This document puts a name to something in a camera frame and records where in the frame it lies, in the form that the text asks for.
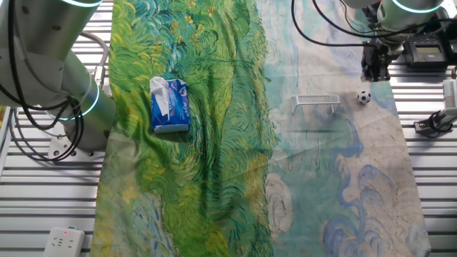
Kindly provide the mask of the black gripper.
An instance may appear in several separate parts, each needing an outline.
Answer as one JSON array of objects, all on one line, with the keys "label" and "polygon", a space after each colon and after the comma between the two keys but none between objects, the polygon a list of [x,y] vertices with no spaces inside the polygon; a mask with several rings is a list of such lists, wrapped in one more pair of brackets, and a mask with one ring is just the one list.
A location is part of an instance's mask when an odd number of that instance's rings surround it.
[{"label": "black gripper", "polygon": [[361,59],[361,80],[373,81],[372,67],[379,65],[375,70],[375,81],[389,81],[390,74],[388,65],[392,62],[389,47],[379,41],[363,43],[363,54]]}]

